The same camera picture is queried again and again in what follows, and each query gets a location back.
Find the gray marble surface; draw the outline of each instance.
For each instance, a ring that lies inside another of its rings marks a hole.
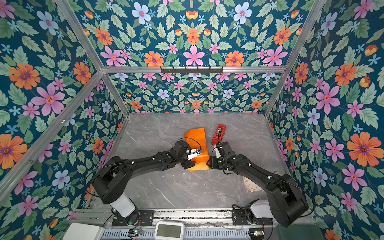
[[[204,127],[209,154],[217,125],[227,126],[223,141],[237,154],[271,172],[285,173],[261,114],[132,114],[116,149],[122,159],[152,156],[173,147],[177,139],[195,128]],[[266,199],[263,191],[249,192],[243,177],[225,175],[220,170],[184,170],[175,168],[144,174],[131,179],[126,194],[138,208],[209,208],[246,205],[254,199]],[[95,199],[92,208],[109,208]]]

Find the orange flower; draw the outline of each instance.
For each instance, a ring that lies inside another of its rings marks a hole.
[[[101,153],[101,150],[103,149],[103,147],[104,147],[103,140],[101,140],[101,138],[96,139],[96,140],[95,140],[95,143],[93,144],[93,149],[92,149],[92,151],[93,151],[95,154],[99,154],[99,153]]]
[[[190,44],[196,45],[199,42],[200,34],[197,32],[195,28],[191,28],[189,33],[187,33],[187,40]]]
[[[211,34],[212,34],[212,33],[211,33],[211,30],[209,30],[209,29],[207,29],[207,28],[204,30],[204,35],[205,35],[205,36],[209,36],[209,35],[211,35]]]
[[[379,48],[376,46],[376,45],[369,45],[366,49],[365,49],[365,55],[366,56],[370,56],[372,54],[374,54]]]
[[[90,11],[85,11],[84,14],[89,18],[89,19],[93,19],[93,13],[91,13]]]
[[[176,36],[181,36],[181,29],[176,29],[175,35]]]
[[[199,107],[201,107],[201,103],[199,102],[199,101],[194,101],[193,103],[192,103],[192,107],[194,107],[194,108],[199,108]]]
[[[37,83],[40,82],[39,72],[28,63],[27,65],[18,63],[17,68],[12,67],[9,69],[9,72],[11,73],[9,78],[12,82],[16,82],[15,85],[19,88],[24,87],[26,90],[31,90],[32,87],[36,87]]]
[[[355,72],[356,72],[356,67],[353,66],[353,63],[348,63],[346,65],[345,63],[341,65],[340,69],[337,69],[336,71],[336,77],[335,77],[335,82],[337,82],[337,85],[342,86],[347,86],[349,84],[349,81],[352,81],[355,78]]]
[[[261,107],[262,106],[262,102],[261,101],[255,101],[255,102],[253,102],[252,103],[252,108],[259,108],[259,107]]]
[[[27,145],[22,144],[24,139],[15,136],[12,139],[11,134],[0,135],[0,164],[2,169],[13,167],[13,162],[18,162],[23,156],[21,153],[27,151]]]
[[[365,76],[360,80],[360,86],[362,86],[363,88],[368,88],[370,84],[371,84],[371,80],[369,79],[368,76]]]
[[[240,67],[244,62],[243,53],[239,53],[239,51],[233,51],[233,53],[228,53],[228,57],[225,58],[227,67]]]
[[[137,101],[132,101],[132,102],[131,102],[131,106],[132,106],[134,109],[140,109],[140,108],[141,108],[141,103],[138,103]]]
[[[295,18],[295,17],[297,17],[297,15],[299,15],[299,10],[295,10],[295,11],[293,11],[292,13],[291,13],[291,18]]]
[[[290,28],[282,28],[280,31],[277,31],[276,36],[273,38],[275,41],[275,44],[283,45],[286,41],[288,41],[288,38],[291,36],[291,29]]]
[[[199,12],[197,11],[186,11],[185,12],[185,15],[187,16],[187,19],[197,19],[198,15],[199,15]]]
[[[81,81],[81,83],[85,85],[91,78],[89,67],[86,66],[83,62],[75,63],[74,66],[76,68],[73,69],[73,73],[76,74],[77,81]]]
[[[122,122],[119,122],[119,124],[118,124],[118,132],[120,132],[121,127],[122,127]]]
[[[298,84],[302,84],[307,79],[308,74],[308,64],[307,63],[301,63],[300,66],[297,66],[296,73],[295,73],[295,82]]]
[[[112,45],[113,39],[111,37],[111,34],[108,31],[105,31],[103,28],[96,28],[95,35],[98,38],[99,42],[101,42],[102,44],[106,46]]]
[[[358,159],[358,164],[363,167],[367,166],[367,161],[370,166],[376,166],[379,164],[377,159],[384,158],[384,150],[377,148],[381,146],[381,141],[377,137],[371,138],[371,135],[367,132],[361,132],[360,136],[355,133],[351,136],[352,142],[348,142],[347,148],[351,150],[349,156],[356,160]]]
[[[333,230],[329,229],[325,231],[325,238],[327,240],[340,240],[339,236],[337,236]]]
[[[148,67],[162,67],[164,66],[164,59],[161,58],[159,53],[155,53],[154,51],[149,51],[144,55],[144,62],[148,64]]]
[[[52,222],[49,224],[49,227],[50,228],[54,228],[56,226],[56,224],[57,224],[57,221],[58,221],[57,218],[53,219]]]
[[[288,151],[292,151],[295,144],[293,143],[292,139],[287,138],[287,140],[285,141],[285,146],[287,147]]]

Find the floral wallpaper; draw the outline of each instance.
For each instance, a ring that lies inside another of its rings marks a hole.
[[[116,73],[111,78],[131,112],[262,113],[280,75]]]
[[[286,63],[313,0],[78,4],[78,19],[108,66],[278,66]]]
[[[76,209],[86,206],[89,181],[104,165],[123,120],[100,81],[3,202],[0,239],[62,239]],[[11,137],[0,135],[0,143]]]
[[[94,68],[50,0],[0,0],[0,39],[2,179],[89,81]]]
[[[326,6],[268,116],[327,240],[384,239],[383,7]]]

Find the digital display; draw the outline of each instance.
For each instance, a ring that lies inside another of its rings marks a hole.
[[[159,224],[157,236],[179,238],[181,235],[181,226]]]

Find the orange foam block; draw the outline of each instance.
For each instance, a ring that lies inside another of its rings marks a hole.
[[[200,143],[203,153],[192,159],[193,162],[196,162],[194,167],[188,168],[188,171],[197,171],[197,170],[208,170],[209,167],[207,162],[209,160],[208,149],[207,149],[207,140],[205,139],[205,130],[204,128],[192,129],[184,134],[184,137],[190,137]],[[185,141],[193,148],[199,148],[200,146],[197,142],[192,139],[186,138]]]

